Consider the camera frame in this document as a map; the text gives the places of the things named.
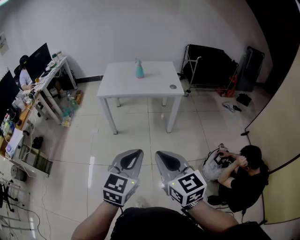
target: white wall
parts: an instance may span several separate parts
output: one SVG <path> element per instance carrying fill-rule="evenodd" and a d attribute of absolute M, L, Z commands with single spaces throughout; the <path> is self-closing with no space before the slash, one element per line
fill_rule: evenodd
<path fill-rule="evenodd" d="M 244 0 L 10 0 L 0 8 L 0 31 L 13 70 L 23 54 L 47 42 L 71 57 L 76 77 L 103 75 L 110 62 L 173 61 L 180 69 L 186 44 L 223 49 L 237 62 L 248 45 L 272 60 L 263 33 Z"/>

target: shoe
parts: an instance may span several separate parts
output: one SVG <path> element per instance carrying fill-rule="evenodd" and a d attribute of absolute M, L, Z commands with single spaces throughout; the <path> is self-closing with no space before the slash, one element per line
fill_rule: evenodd
<path fill-rule="evenodd" d="M 232 113 L 235 112 L 235 110 L 233 109 L 233 105 L 230 102 L 223 102 L 222 106 L 225 107 L 225 108 L 227 108 Z"/>
<path fill-rule="evenodd" d="M 226 205 L 227 203 L 225 201 L 222 201 L 222 199 L 219 196 L 209 196 L 207 199 L 207 202 L 212 205 Z"/>
<path fill-rule="evenodd" d="M 151 205 L 146 201 L 143 197 L 138 197 L 135 201 L 135 205 L 137 208 L 150 208 Z"/>

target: trash can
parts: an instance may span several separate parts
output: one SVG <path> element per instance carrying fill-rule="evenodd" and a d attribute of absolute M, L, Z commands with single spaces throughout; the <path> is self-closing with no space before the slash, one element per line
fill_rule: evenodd
<path fill-rule="evenodd" d="M 22 182 L 25 182 L 27 180 L 27 173 L 18 168 L 16 165 L 13 165 L 11 167 L 10 174 L 12 178 L 20 180 Z"/>

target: white bag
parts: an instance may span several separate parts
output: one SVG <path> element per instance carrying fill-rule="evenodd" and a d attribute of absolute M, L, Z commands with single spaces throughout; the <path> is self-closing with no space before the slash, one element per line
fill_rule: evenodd
<path fill-rule="evenodd" d="M 208 154 L 208 158 L 202 165 L 202 175 L 206 180 L 217 180 L 220 174 L 225 168 L 222 167 L 224 160 L 220 160 L 218 163 L 215 160 L 219 150 L 228 151 L 226 147 L 221 143 L 218 149 L 213 150 Z"/>

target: computer monitor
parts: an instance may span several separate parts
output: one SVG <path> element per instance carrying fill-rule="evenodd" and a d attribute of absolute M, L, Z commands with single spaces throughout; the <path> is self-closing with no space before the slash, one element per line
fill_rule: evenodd
<path fill-rule="evenodd" d="M 26 70 L 34 82 L 34 80 L 45 72 L 48 63 L 52 60 L 48 45 L 45 43 L 37 49 L 25 62 Z"/>
<path fill-rule="evenodd" d="M 8 71 L 0 80 L 0 124 L 19 91 L 11 72 Z"/>

